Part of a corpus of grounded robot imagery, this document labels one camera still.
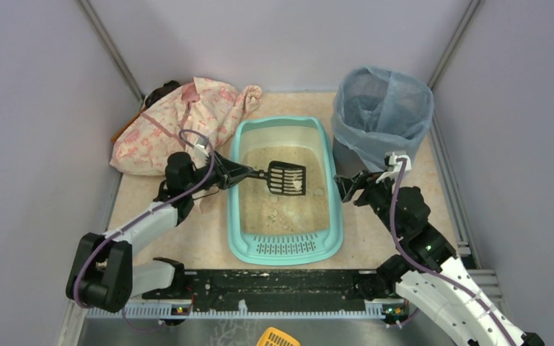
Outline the black slotted litter scoop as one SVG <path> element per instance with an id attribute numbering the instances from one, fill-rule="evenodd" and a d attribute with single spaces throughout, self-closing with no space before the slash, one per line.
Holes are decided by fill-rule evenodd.
<path id="1" fill-rule="evenodd" d="M 304 196 L 307 186 L 305 166 L 271 161 L 266 170 L 252 170 L 248 177 L 265 180 L 269 193 L 282 196 Z"/>

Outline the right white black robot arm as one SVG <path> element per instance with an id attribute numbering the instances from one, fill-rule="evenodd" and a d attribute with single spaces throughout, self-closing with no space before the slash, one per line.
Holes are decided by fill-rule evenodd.
<path id="1" fill-rule="evenodd" d="M 412 303 L 455 345 L 544 345 L 541 336 L 509 320 L 474 281 L 461 257 L 428 220 L 431 209 L 419 187 L 402 176 L 381 179 L 366 170 L 335 176 L 342 202 L 358 192 L 389 229 L 397 254 L 377 268 L 379 287 Z"/>

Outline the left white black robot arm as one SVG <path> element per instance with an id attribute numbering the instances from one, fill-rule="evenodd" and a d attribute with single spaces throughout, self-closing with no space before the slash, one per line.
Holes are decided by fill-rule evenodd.
<path id="1" fill-rule="evenodd" d="M 238 164 L 218 153 L 209 154 L 202 167 L 185 152 L 171 155 L 158 195 L 142 214 L 116 229 L 88 233 L 80 239 L 66 296 L 83 309 L 115 313 L 135 296 L 179 294 L 185 289 L 183 263 L 158 257 L 145 265 L 134 265 L 134 257 L 189 216 L 197 192 L 211 187 L 227 190 L 245 178 L 267 176 L 264 170 Z"/>

